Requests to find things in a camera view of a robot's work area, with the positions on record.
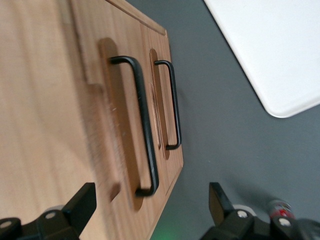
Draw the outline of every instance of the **wood grain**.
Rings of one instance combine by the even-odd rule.
[[[170,56],[170,47],[169,40],[167,36],[163,36],[155,32],[154,30],[141,25],[141,31],[144,42],[145,49],[145,57],[150,58],[150,51],[153,49],[157,53],[158,60],[167,60],[171,61]],[[158,66],[159,70],[159,79],[154,78],[154,74],[151,70],[146,71],[146,75],[148,74],[148,78],[150,81],[160,81],[157,83],[158,89],[161,88],[162,91],[162,100],[164,107],[164,115],[165,115],[165,124],[161,125],[162,128],[166,127],[166,131],[164,129],[161,132],[167,132],[168,144],[173,145],[177,142],[176,137],[176,126],[174,119],[174,110],[173,110],[173,102],[171,95],[171,85],[170,85],[170,77],[168,73],[168,68],[164,65]],[[165,135],[162,135],[162,141],[165,141]],[[179,175],[182,167],[183,167],[183,154],[182,154],[182,146],[180,146],[176,150],[170,150],[169,158],[165,159],[165,181],[167,184],[167,194],[170,194],[170,188],[174,186],[177,176]]]
[[[128,3],[110,2],[0,1],[0,218],[17,216],[26,224],[95,182],[97,209],[81,239],[151,237],[181,170],[182,151],[171,151],[166,160],[158,147],[156,194],[133,196],[135,188],[150,187],[137,93],[130,67],[121,64],[114,76],[106,59],[119,54],[140,62],[159,146],[159,89],[149,52],[152,47],[169,60],[169,43],[162,27]],[[106,47],[102,57],[105,38],[114,40],[117,53]],[[167,75],[159,67],[168,142],[174,143]]]
[[[168,133],[167,133],[167,124],[166,124],[166,115],[164,109],[164,99],[162,94],[162,87],[161,87],[161,79],[159,73],[159,66],[155,65],[155,61],[158,61],[157,51],[155,49],[150,50],[150,66],[152,70],[152,79],[153,79],[153,86],[154,86],[154,95],[155,95],[155,118],[159,122],[159,128],[161,133],[160,138],[160,148],[163,152],[163,157],[165,159],[169,159],[170,151],[166,149],[166,146],[169,144],[168,141]]]
[[[148,28],[153,29],[157,33],[159,33],[161,35],[167,34],[167,31],[162,26],[160,26],[158,23],[153,21],[151,18],[149,18],[148,16],[146,16],[145,14],[143,14],[142,12],[137,10],[135,7],[133,7],[127,1],[125,1],[125,0],[106,0],[106,1],[108,1],[112,5],[116,6],[117,8],[122,10],[123,12],[127,13],[128,15],[133,17],[134,19],[138,20],[140,23],[147,26]]]
[[[22,224],[95,182],[55,1],[0,1],[0,218]],[[93,215],[82,239],[106,239]]]

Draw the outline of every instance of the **black metal handle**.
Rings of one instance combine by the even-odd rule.
[[[155,148],[154,148],[154,142],[152,138],[150,118],[149,118],[145,81],[144,81],[142,69],[139,62],[135,58],[130,56],[115,56],[115,57],[111,57],[109,60],[112,64],[127,63],[131,66],[133,71],[135,88],[136,88],[136,93],[138,97],[142,129],[143,129],[144,144],[145,144],[145,150],[146,150],[146,155],[148,159],[149,173],[150,173],[150,179],[151,179],[150,189],[138,188],[135,191],[135,195],[137,197],[149,197],[155,194],[156,190],[159,187],[159,175],[158,175]]]
[[[164,65],[166,65],[168,67],[168,70],[169,70],[170,85],[171,85],[171,95],[172,95],[172,104],[173,104],[173,112],[174,112],[176,144],[175,145],[167,145],[165,147],[165,149],[166,150],[175,150],[175,149],[179,148],[179,146],[181,145],[181,141],[182,141],[175,70],[174,70],[174,66],[172,65],[172,63],[167,61],[167,60],[155,61],[154,64],[155,65],[164,64]]]

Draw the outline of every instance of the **white table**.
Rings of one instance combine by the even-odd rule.
[[[320,0],[204,1],[269,114],[320,104]]]

